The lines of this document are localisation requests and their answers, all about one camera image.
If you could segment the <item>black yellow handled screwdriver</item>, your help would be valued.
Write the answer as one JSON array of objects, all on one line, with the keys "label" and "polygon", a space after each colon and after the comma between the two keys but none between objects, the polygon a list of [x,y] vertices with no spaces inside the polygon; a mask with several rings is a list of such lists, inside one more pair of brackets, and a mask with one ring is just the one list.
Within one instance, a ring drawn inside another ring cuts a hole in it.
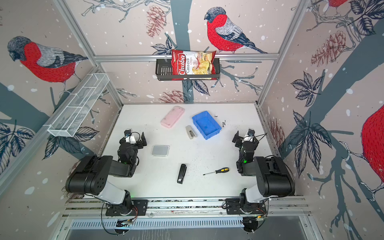
[{"label": "black yellow handled screwdriver", "polygon": [[206,174],[204,174],[204,176],[205,175],[209,175],[209,174],[221,174],[221,173],[227,173],[227,172],[229,172],[229,168],[227,168],[227,167],[225,167],[225,168],[221,168],[221,169],[219,169],[219,170],[215,170],[214,172],[210,172],[210,173],[206,173]]}]

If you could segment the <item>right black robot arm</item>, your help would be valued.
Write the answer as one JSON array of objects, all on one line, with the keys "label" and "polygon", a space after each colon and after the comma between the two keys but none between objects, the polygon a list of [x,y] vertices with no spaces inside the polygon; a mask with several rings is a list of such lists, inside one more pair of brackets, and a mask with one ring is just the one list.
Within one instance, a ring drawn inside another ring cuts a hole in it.
[{"label": "right black robot arm", "polygon": [[243,177],[255,177],[256,184],[240,193],[239,210],[244,214],[262,213],[262,206],[271,198],[282,198],[295,194],[294,179],[284,163],[277,156],[255,156],[260,140],[253,129],[244,137],[239,132],[232,142],[239,149],[237,171]]}]

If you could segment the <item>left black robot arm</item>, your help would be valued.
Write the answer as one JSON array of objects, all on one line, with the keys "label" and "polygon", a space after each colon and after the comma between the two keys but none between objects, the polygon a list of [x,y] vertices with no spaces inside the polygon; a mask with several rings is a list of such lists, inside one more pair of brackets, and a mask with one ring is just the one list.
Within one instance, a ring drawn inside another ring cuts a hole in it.
[{"label": "left black robot arm", "polygon": [[148,201],[133,200],[129,191],[113,185],[108,177],[133,177],[140,163],[138,151],[147,145],[145,134],[125,130],[119,143],[116,161],[113,156],[84,157],[67,179],[65,189],[104,202],[107,217],[144,216]]}]

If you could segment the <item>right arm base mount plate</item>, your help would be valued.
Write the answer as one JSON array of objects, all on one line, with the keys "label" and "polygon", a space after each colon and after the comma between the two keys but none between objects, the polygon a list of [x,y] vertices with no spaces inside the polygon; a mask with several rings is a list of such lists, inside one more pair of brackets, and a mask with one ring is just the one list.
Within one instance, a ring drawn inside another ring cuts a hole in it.
[{"label": "right arm base mount plate", "polygon": [[266,215],[267,208],[263,203],[248,203],[240,198],[225,199],[222,208],[228,215]]}]

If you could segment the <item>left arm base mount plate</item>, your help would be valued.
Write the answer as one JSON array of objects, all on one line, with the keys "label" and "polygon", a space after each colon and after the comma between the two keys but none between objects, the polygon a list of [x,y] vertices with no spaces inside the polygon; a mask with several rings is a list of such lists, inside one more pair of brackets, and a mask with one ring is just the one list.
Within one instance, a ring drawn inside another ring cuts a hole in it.
[{"label": "left arm base mount plate", "polygon": [[125,216],[145,216],[148,200],[131,200],[126,205],[122,203],[120,205],[109,205],[107,204],[106,216],[107,217],[125,217]]}]

